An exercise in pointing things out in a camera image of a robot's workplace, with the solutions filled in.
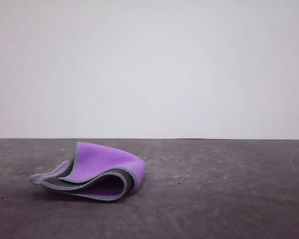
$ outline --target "white wall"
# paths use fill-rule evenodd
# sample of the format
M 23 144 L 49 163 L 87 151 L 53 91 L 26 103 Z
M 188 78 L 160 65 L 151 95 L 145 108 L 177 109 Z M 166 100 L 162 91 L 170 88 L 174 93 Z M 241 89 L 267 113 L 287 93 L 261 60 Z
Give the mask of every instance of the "white wall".
M 299 139 L 299 0 L 0 0 L 0 137 Z

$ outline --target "dark gray surface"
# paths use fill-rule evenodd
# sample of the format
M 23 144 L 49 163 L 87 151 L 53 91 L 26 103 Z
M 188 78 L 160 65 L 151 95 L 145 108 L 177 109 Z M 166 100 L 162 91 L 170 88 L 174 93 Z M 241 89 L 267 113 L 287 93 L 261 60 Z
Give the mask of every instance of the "dark gray surface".
M 76 141 L 142 158 L 139 190 L 100 203 L 29 183 Z M 0 239 L 53 238 L 299 239 L 299 140 L 0 139 Z

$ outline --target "purple cloth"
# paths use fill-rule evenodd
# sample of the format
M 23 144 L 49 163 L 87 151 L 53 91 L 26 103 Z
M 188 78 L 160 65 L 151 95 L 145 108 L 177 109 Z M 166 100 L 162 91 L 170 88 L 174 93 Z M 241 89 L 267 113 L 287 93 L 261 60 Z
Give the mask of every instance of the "purple cloth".
M 78 142 L 71 160 L 31 181 L 62 193 L 116 200 L 136 190 L 143 179 L 145 163 L 133 154 L 101 145 Z

